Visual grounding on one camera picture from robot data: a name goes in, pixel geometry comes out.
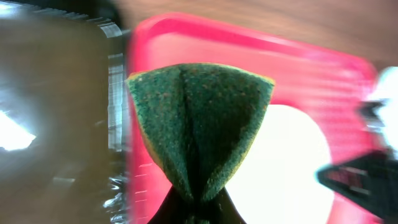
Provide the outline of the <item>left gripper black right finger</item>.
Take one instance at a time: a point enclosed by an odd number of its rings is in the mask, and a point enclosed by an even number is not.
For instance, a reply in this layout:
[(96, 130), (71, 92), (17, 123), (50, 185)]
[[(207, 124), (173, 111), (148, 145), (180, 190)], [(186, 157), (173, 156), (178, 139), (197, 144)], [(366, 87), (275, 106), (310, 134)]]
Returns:
[(197, 213), (197, 223), (246, 224), (225, 188), (222, 188), (215, 198), (200, 204)]

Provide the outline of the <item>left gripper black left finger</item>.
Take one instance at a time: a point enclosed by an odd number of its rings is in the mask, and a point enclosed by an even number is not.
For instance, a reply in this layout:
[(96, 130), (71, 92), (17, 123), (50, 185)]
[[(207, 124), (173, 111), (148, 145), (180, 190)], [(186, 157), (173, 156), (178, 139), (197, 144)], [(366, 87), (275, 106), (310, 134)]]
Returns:
[(171, 187), (155, 215), (148, 224), (184, 224), (190, 223), (194, 216), (192, 206), (186, 202), (175, 187)]

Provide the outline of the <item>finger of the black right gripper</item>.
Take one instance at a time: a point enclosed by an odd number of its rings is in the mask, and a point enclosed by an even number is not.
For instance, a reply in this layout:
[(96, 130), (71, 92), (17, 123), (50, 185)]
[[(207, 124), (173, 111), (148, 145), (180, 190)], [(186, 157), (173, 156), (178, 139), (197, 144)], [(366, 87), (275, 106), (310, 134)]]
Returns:
[(373, 151), (317, 171), (320, 184), (384, 222), (397, 221), (397, 161)]

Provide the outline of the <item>white plate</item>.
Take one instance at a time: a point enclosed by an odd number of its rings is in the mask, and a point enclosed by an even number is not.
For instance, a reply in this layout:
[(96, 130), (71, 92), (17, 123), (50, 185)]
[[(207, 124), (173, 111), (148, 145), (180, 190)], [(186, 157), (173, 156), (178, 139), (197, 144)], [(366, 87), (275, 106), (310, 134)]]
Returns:
[(379, 132), (397, 157), (397, 67), (387, 67), (380, 73), (377, 85), (368, 99), (381, 103), (375, 109), (381, 122)]
[(226, 189), (247, 224), (326, 224), (334, 194), (316, 171), (330, 161), (326, 137), (309, 115), (270, 105)]

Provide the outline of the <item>green yellow sponge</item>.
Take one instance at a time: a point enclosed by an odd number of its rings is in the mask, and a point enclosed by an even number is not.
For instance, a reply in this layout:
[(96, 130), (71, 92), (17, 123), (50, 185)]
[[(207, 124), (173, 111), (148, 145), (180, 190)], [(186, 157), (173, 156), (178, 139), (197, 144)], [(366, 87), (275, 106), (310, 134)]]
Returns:
[(146, 148), (188, 203), (208, 202), (246, 157), (274, 82), (240, 68), (183, 63), (131, 75)]

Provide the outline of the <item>white plate front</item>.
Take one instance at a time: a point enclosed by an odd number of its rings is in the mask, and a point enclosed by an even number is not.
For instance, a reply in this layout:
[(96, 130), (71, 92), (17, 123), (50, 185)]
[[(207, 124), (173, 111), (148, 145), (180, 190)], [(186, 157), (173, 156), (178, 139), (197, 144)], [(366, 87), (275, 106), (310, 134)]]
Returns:
[(397, 67), (387, 67), (380, 73), (377, 85), (368, 99), (381, 103), (375, 109), (381, 122), (379, 132), (397, 157)]

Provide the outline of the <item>red serving tray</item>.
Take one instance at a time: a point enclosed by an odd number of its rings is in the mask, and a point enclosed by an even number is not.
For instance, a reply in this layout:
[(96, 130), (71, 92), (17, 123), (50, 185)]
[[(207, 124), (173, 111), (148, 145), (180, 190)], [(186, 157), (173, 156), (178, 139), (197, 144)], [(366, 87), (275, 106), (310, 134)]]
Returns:
[(127, 52), (131, 73), (210, 62), (272, 78), (272, 102), (308, 114), (323, 131), (333, 162), (377, 146), (356, 112), (375, 86), (376, 71), (359, 57), (182, 13), (142, 21)]

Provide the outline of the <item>black water basin tray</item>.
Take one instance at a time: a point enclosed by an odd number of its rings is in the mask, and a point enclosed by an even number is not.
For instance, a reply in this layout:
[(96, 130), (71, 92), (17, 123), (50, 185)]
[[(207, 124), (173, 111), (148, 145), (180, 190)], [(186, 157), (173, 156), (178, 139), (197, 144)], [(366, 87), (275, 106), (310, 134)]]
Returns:
[(1, 2), (1, 223), (127, 223), (114, 1)]

